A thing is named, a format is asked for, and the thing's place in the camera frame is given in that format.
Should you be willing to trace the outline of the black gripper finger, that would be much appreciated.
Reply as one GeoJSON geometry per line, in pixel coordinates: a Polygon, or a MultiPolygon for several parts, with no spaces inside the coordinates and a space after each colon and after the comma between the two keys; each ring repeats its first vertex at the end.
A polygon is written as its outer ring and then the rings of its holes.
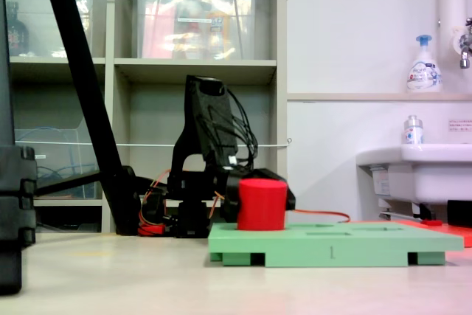
{"type": "MultiPolygon", "coordinates": [[[[288,185],[288,182],[285,178],[278,175],[274,171],[269,170],[268,168],[254,169],[253,170],[253,177],[282,181],[282,182],[285,182],[288,185]]],[[[287,186],[287,196],[286,196],[286,202],[285,202],[285,210],[286,211],[293,211],[295,209],[296,209],[296,197],[294,196],[294,194],[291,191],[290,187],[287,186]]]]}
{"type": "Polygon", "coordinates": [[[236,223],[240,211],[239,182],[229,182],[222,203],[222,217],[225,222],[236,223]]]}

